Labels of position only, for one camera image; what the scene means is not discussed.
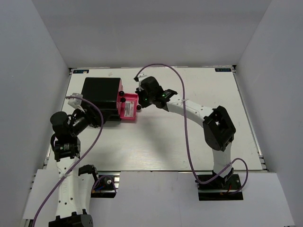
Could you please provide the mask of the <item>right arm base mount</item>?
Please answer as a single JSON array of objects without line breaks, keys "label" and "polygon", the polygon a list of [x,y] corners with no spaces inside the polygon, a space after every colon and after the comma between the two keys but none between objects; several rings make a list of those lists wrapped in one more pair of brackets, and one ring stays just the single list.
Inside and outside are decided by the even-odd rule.
[{"label": "right arm base mount", "polygon": [[238,174],[233,174],[227,183],[222,186],[216,181],[208,184],[197,182],[199,201],[242,201],[242,191],[234,193],[241,187],[241,181]]}]

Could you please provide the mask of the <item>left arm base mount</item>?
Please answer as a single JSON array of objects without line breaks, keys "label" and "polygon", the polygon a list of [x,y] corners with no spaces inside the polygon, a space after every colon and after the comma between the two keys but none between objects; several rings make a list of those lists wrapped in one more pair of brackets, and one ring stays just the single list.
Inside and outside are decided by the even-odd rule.
[{"label": "left arm base mount", "polygon": [[120,182],[120,172],[99,172],[98,178],[102,178],[93,187],[91,198],[115,198]]}]

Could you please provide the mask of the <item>clear false eyelash box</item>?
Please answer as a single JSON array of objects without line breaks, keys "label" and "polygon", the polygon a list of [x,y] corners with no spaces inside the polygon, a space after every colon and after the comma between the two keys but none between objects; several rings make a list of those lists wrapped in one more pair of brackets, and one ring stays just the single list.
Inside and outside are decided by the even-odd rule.
[{"label": "clear false eyelash box", "polygon": [[135,112],[135,102],[134,101],[126,101],[124,108],[124,117],[133,118]]}]

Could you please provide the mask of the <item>pink black makeup drawer organizer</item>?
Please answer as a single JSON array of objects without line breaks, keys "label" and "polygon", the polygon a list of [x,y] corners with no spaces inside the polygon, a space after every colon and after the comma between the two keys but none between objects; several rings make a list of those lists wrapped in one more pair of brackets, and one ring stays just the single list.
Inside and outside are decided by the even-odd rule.
[{"label": "pink black makeup drawer organizer", "polygon": [[[136,114],[141,111],[136,93],[124,91],[121,78],[93,78],[84,80],[81,94],[101,111],[104,121],[135,121]],[[126,101],[135,102],[133,118],[124,117]]]}]

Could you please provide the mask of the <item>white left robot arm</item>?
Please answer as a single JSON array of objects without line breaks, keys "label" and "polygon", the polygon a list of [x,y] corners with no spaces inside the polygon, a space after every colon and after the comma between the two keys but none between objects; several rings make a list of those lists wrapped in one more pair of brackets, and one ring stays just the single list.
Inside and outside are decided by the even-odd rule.
[{"label": "white left robot arm", "polygon": [[54,113],[50,122],[54,134],[51,147],[59,175],[58,202],[55,219],[50,227],[91,227],[89,214],[91,189],[99,186],[100,177],[94,165],[79,166],[80,154],[78,135],[87,127],[100,127],[100,112],[92,107],[76,108],[72,114]]}]

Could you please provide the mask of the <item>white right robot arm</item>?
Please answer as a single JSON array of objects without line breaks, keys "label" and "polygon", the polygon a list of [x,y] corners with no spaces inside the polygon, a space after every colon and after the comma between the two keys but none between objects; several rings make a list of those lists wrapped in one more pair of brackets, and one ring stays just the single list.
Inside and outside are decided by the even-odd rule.
[{"label": "white right robot arm", "polygon": [[183,99],[176,91],[164,90],[155,77],[138,76],[136,94],[139,105],[146,108],[155,105],[170,113],[184,116],[203,128],[204,139],[212,149],[214,166],[212,181],[218,188],[226,188],[231,183],[233,167],[231,164],[231,147],[236,132],[227,110],[218,106],[211,108]]}]

